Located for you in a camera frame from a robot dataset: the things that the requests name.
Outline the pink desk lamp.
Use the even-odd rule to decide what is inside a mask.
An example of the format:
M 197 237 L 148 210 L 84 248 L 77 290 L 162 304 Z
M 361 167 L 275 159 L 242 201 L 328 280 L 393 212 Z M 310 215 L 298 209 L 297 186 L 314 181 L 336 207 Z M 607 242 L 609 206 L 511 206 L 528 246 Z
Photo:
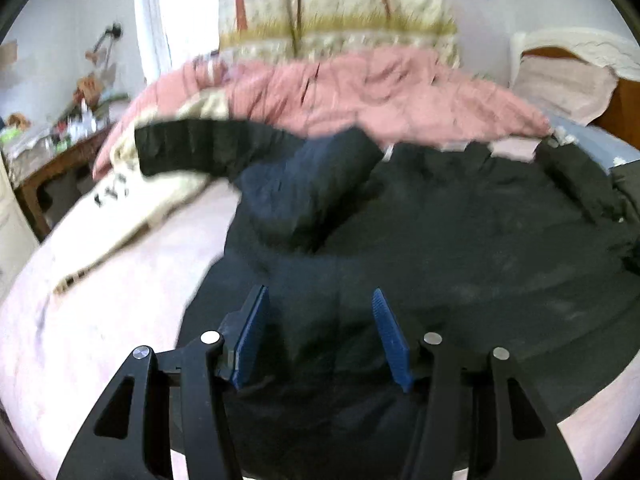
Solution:
M 108 63 L 114 44 L 122 38 L 122 25 L 107 26 L 96 44 L 85 52 L 85 59 L 94 67 Z

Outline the pink plaid quilt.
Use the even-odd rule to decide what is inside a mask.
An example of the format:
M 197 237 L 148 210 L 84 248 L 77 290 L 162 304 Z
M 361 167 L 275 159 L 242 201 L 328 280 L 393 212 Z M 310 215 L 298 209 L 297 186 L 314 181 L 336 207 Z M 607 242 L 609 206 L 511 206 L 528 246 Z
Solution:
M 281 64 L 215 56 L 161 76 L 129 104 L 96 156 L 93 179 L 107 175 L 118 139 L 143 113 L 175 117 L 209 89 L 224 92 L 230 117 L 301 136 L 357 125 L 383 144 L 446 145 L 511 134 L 543 138 L 551 130 L 538 108 L 440 62 L 430 49 L 380 47 Z

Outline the brown wooden desk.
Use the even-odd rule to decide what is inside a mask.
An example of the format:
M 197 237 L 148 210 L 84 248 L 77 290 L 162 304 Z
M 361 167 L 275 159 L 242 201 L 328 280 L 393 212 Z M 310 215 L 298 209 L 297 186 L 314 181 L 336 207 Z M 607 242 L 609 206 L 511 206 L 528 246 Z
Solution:
M 16 188 L 14 194 L 37 240 L 42 242 L 51 232 L 40 207 L 37 192 L 49 181 L 64 176 L 72 170 L 92 164 L 104 143 L 111 126 L 102 128 L 92 136 L 74 144 L 68 150 L 55 155 L 41 168 L 30 174 Z

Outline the pink bed sheet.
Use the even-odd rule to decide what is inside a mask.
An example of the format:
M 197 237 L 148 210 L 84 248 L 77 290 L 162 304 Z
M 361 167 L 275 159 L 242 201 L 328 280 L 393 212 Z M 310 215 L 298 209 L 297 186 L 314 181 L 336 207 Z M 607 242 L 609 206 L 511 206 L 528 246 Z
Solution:
M 623 193 L 625 216 L 638 214 Z M 1 309 L 1 399 L 40 474 L 58 473 L 76 432 L 135 346 L 178 346 L 184 312 L 222 258 L 241 200 L 231 183 L 211 185 L 159 229 L 91 272 L 62 296 L 53 266 L 70 246 L 55 232 L 30 260 Z M 639 414 L 639 351 L 574 415 L 555 418 L 586 479 L 596 478 Z

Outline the window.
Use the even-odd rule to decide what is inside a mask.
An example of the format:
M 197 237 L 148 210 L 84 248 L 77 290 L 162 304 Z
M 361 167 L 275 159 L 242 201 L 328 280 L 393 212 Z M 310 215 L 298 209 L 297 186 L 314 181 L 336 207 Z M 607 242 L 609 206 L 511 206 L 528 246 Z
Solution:
M 134 0 L 145 81 L 219 47 L 219 0 Z

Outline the tree pattern curtain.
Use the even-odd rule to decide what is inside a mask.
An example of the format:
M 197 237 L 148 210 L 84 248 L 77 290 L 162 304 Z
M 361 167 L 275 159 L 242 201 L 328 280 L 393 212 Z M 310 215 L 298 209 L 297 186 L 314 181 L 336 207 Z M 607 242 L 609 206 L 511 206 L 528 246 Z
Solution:
M 318 60 L 393 44 L 460 64 L 447 0 L 219 0 L 219 52 L 231 61 Z

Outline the white cabinet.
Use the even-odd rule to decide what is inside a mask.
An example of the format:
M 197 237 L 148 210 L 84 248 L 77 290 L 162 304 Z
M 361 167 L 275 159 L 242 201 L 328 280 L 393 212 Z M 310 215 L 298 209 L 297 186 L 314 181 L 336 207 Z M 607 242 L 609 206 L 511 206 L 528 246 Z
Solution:
M 4 301 L 39 242 L 13 192 L 4 162 L 0 162 L 0 181 L 0 297 Z

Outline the folded dark green jacket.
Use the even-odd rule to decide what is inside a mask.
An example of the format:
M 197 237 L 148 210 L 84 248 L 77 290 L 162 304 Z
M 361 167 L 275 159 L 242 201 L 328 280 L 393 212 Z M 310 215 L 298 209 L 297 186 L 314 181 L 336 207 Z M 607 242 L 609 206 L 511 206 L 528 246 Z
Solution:
M 611 169 L 614 186 L 623 193 L 636 212 L 640 210 L 640 162 L 616 166 Z

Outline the white carved headboard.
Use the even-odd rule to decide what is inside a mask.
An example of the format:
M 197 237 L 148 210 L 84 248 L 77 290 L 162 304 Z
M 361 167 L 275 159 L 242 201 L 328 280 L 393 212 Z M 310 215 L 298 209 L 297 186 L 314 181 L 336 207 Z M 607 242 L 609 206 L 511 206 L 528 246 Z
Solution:
M 511 89 L 547 112 L 638 148 L 639 46 L 593 28 L 517 32 Z

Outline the blue floral pillow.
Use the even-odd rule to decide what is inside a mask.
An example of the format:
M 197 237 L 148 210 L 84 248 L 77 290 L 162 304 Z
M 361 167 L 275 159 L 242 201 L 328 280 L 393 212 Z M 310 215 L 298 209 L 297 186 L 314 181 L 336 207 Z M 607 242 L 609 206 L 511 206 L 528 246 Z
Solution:
M 577 122 L 555 114 L 550 114 L 548 121 L 553 128 L 553 136 L 559 144 L 575 144 L 607 174 L 615 167 L 639 160 L 638 148 L 634 148 L 599 127 L 579 125 Z

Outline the stack of papers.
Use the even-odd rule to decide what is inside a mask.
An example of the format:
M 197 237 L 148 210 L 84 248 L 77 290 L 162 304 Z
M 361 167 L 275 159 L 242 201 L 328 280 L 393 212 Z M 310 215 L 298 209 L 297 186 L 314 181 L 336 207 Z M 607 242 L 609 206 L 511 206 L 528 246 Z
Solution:
M 55 156 L 52 128 L 33 126 L 2 145 L 4 161 L 10 169 L 30 174 Z

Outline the cream printed hoodie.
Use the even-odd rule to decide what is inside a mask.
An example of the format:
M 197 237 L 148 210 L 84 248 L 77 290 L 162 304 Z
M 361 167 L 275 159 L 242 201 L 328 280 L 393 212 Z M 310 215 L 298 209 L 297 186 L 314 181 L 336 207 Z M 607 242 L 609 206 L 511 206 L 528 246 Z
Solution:
M 198 92 L 172 115 L 160 114 L 156 105 L 149 105 L 134 116 L 111 148 L 112 169 L 55 228 L 70 244 L 62 250 L 62 260 L 53 266 L 58 278 L 52 289 L 56 296 L 64 295 L 141 232 L 162 222 L 209 185 L 209 176 L 194 171 L 145 177 L 134 129 L 147 126 L 154 119 L 168 122 L 228 117 L 227 99 L 218 90 Z

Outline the pink pillow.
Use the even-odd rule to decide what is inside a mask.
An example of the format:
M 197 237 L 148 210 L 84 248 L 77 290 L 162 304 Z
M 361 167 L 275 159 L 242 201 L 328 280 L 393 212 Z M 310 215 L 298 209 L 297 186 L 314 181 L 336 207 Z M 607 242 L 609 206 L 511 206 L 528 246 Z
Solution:
M 585 126 L 604 114 L 617 86 L 618 77 L 609 67 L 574 58 L 526 55 L 512 91 L 547 112 Z

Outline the black puffer jacket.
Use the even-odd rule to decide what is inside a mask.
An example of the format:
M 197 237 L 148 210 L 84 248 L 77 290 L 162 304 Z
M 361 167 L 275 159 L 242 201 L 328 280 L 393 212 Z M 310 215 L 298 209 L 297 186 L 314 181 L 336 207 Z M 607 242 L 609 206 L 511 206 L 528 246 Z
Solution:
M 639 228 L 576 145 L 541 143 L 531 162 L 479 143 L 384 154 L 357 128 L 301 139 L 212 120 L 157 122 L 134 140 L 147 177 L 194 170 L 240 191 L 178 341 L 267 287 L 252 377 L 224 397 L 246 474 L 399 476 L 425 393 L 393 381 L 375 292 L 456 346 L 513 352 L 557 419 L 638 354 Z

